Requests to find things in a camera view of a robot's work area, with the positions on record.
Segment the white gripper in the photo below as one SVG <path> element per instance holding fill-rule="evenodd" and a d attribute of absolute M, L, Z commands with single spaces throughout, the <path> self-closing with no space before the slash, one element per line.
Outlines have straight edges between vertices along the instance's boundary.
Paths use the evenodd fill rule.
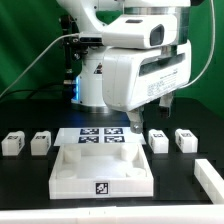
<path fill-rule="evenodd" d="M 163 55 L 161 48 L 111 48 L 102 62 L 103 100 L 111 109 L 129 111 L 130 130 L 141 134 L 144 108 L 140 106 L 161 97 L 159 111 L 163 118 L 168 118 L 174 98 L 172 91 L 187 84 L 190 73 L 189 41 L 178 45 L 170 55 Z"/>

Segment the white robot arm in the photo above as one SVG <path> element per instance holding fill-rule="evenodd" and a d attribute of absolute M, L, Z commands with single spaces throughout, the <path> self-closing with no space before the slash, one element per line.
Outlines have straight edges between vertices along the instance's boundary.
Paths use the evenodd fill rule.
<path fill-rule="evenodd" d="M 170 115 L 175 90 L 189 82 L 191 0 L 56 0 L 66 79 L 77 109 L 121 111 L 143 131 L 144 106 L 157 99 Z"/>

